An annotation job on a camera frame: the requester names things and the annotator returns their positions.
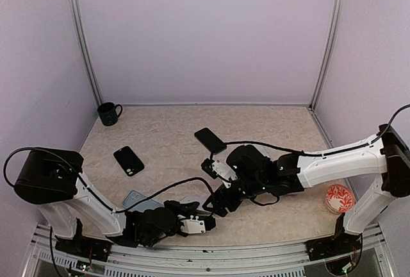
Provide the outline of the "large silver phone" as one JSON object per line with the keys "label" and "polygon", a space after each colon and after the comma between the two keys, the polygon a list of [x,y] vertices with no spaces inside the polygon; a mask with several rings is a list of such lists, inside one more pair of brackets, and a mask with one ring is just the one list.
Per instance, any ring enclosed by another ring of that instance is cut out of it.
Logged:
{"label": "large silver phone", "polygon": [[180,200],[180,203],[182,204],[188,204],[188,203],[193,203],[193,202],[198,202],[198,207],[196,208],[196,211],[198,214],[200,215],[209,215],[210,212],[205,211],[205,209],[203,209],[203,204],[204,202],[207,200],[207,196],[185,196],[184,198],[182,198]]}

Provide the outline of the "light blue phone case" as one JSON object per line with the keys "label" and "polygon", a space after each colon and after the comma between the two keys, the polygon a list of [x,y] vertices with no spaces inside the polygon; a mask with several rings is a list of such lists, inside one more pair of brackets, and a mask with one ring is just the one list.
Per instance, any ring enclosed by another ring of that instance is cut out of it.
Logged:
{"label": "light blue phone case", "polygon": [[[124,200],[122,201],[122,207],[123,208],[128,208],[132,205],[134,205],[135,203],[145,199],[146,196],[142,193],[139,193],[135,190],[131,190],[128,195],[124,198]],[[159,207],[163,207],[163,204],[156,201],[155,199],[150,199],[148,201],[144,201],[143,203],[140,203],[136,206],[134,206],[131,211],[139,211],[139,212],[143,212],[144,210],[150,209],[150,210],[154,210],[156,208]]]}

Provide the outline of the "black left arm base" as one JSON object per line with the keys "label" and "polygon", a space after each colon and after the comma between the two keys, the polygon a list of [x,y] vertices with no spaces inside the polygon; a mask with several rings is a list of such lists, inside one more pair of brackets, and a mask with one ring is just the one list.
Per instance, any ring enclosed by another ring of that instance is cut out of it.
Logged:
{"label": "black left arm base", "polygon": [[55,248],[70,255],[107,262],[113,243],[108,240],[86,237],[82,231],[83,224],[80,219],[76,219],[74,236],[71,239],[63,239],[55,235]]}

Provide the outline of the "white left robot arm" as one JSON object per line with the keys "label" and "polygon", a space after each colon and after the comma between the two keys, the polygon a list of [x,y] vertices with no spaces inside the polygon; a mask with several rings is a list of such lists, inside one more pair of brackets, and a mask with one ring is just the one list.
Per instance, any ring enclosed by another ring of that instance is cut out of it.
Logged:
{"label": "white left robot arm", "polygon": [[120,246],[152,247],[164,238],[203,234],[205,222],[196,215],[197,202],[166,202],[143,212],[121,212],[81,176],[83,158],[75,151],[29,147],[28,157],[13,185],[23,200],[37,205],[59,239],[78,255],[90,245],[71,210],[86,217]]}

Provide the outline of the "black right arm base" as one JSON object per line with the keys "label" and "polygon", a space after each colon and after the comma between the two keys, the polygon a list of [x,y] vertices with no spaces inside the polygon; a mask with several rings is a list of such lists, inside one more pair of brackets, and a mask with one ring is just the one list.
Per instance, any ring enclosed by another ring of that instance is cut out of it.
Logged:
{"label": "black right arm base", "polygon": [[343,226],[345,214],[341,214],[335,225],[334,234],[328,237],[308,240],[306,250],[310,261],[321,260],[358,250],[361,246],[362,234],[351,235]]}

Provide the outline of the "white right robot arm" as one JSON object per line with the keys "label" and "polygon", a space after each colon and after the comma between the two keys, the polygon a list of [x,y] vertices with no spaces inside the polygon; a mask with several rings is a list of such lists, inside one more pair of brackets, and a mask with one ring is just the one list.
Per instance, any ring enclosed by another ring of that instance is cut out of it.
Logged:
{"label": "white right robot arm", "polygon": [[338,219],[327,247],[340,254],[390,203],[409,195],[409,146],[388,124],[359,142],[317,153],[296,151],[271,160],[254,145],[238,146],[225,162],[207,158],[202,170],[223,184],[203,207],[220,217],[243,200],[269,193],[296,194],[321,183],[371,174],[374,181],[360,200]]}

